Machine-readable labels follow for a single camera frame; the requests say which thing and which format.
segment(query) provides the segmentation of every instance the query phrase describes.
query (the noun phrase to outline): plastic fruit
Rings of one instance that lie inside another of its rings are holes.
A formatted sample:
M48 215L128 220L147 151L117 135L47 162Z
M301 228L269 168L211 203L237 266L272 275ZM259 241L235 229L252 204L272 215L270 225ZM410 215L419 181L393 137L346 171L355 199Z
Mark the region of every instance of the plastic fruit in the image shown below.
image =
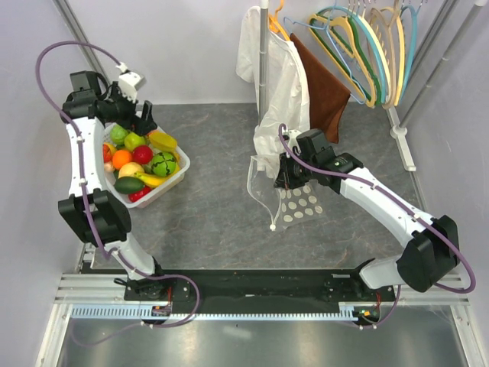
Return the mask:
M151 170L151 163L148 163L148 164L144 164L143 165L143 168L144 168L144 172L147 173L147 174L152 174L153 171Z
M119 170L119 178L132 177L135 172L144 172L144 168L135 162L126 163Z
M118 193L137 193L144 189L144 183L134 177L120 177L114 183Z
M104 143L102 146L102 154L104 157L104 163L110 162L112 160L112 155L117 151L115 146L109 143Z
M116 151L114 157L112 157L112 164L116 170L120 170L122 166L132 161L132 154L125 149Z
M108 149L110 149L110 154L112 154L112 155L114 155L114 153L117 151L117 148L113 144L104 143L104 145L108 146Z
M153 157L153 151L147 145L140 145L132 152L132 160L139 164L148 164Z
M111 161L104 163L104 171L105 172L114 172L115 171L114 164L112 164Z
M176 158L167 151L154 155L151 159L151 170L161 177L170 176L176 169Z
M130 193L129 194L129 201L131 203L134 203L138 201L140 198L142 198L144 195L148 194L151 192L151 188L148 186L145 186L143 190L138 191L137 193Z
M120 125L116 125L110 131L110 139L115 145L124 144L124 139L128 136L129 131Z
M135 148L139 147L140 145L145 145L146 144L146 139L144 136L139 136L135 132L130 132L128 136L125 137L124 139L124 146L132 152Z
M176 149L175 138L164 132L151 132L148 137L151 144L161 151L174 151Z
M149 186L152 189L160 186L167 180L167 177L160 177L156 174L145 174L142 172L136 172L134 178L143 181L146 186Z

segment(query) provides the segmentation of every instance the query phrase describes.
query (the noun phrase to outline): white shirt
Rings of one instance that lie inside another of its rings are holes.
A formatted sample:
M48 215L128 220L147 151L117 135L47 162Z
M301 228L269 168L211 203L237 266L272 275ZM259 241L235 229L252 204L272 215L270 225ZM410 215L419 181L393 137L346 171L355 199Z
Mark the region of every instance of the white shirt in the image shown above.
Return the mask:
M253 142L258 156L272 156L278 170L278 155L285 150L278 138L281 123L288 129L310 129L309 91L306 72L292 41L285 41L268 30L267 112L256 127ZM254 82L258 101L260 78L260 8L254 6L244 15L238 48L236 73Z

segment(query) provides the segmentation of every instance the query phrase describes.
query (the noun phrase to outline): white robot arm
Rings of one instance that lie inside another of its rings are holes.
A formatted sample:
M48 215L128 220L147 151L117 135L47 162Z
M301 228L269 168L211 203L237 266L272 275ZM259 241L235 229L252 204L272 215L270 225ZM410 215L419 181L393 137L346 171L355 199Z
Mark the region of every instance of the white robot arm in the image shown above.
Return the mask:
M275 187L292 190L309 180L318 180L319 184L330 187L367 210L403 246L402 254L373 259L358 267L359 278L365 287L378 289L392 284L408 284L412 289L424 292L459 263L455 253L426 228L426 225L432 226L458 249L457 226L453 220L447 216L436 219L409 204L379 182L350 154L337 156L324 133L318 129L300 135L295 131L286 132L284 138L288 140L287 150L295 151L310 169L296 162L288 153L282 153ZM319 174L317 171L331 174Z
M72 124L66 124L73 174L69 198L60 201L58 209L80 240L97 245L84 212L85 190L93 221L104 245L100 250L107 256L114 256L128 272L129 281L142 281L144 277L134 268L144 274L155 275L159 266L132 235L128 209L108 191L101 147L106 122L117 122L139 135L147 134L157 125L153 121L152 105L148 101L144 103L141 117L136 115L137 91L144 77L131 72L123 63L117 68L121 70L118 83L113 83L105 93L102 93L99 86L100 75L92 71L70 75L73 92L63 104L63 111L73 119L82 138L77 137L80 134L75 132ZM85 178L80 177L80 165L84 168ZM133 268L122 262L119 254Z

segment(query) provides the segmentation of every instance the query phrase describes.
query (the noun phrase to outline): plastic basket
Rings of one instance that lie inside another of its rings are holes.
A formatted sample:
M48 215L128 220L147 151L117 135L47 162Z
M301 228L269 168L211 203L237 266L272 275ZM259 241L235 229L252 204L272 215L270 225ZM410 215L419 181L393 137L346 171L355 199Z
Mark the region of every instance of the plastic basket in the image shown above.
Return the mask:
M105 134L104 134L104 142L106 143L111 143L112 140L110 139L110 131L116 124L110 124L105 127ZM158 131L164 132L162 128L158 127ZM118 193L115 188L114 188L114 183L115 183L115 177L112 172L105 172L105 179L107 181L107 186L108 189L110 190L111 193L114 194L114 196L124 203L127 208L145 208L152 202L154 202L158 197L166 193L169 189L171 189L173 186L178 184L183 178L185 177L185 172L189 169L190 167L190 159L187 157L187 155L183 152L180 147L176 147L176 152L180 156L180 171L178 171L176 174L174 174L168 181L165 183L162 183L160 186L157 188L153 189L150 193L144 195L142 198L140 198L138 201L135 201L131 203L129 201L129 198L127 195L123 195Z

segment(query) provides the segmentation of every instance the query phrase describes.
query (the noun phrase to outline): clear plastic bag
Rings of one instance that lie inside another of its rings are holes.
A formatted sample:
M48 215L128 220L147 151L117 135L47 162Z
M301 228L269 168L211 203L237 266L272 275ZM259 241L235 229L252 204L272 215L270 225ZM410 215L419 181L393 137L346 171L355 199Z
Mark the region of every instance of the clear plastic bag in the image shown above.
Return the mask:
M313 183L285 190L274 187L278 175L276 156L252 156L247 189L270 214L270 229L283 231L294 224L324 216L324 203L316 195Z

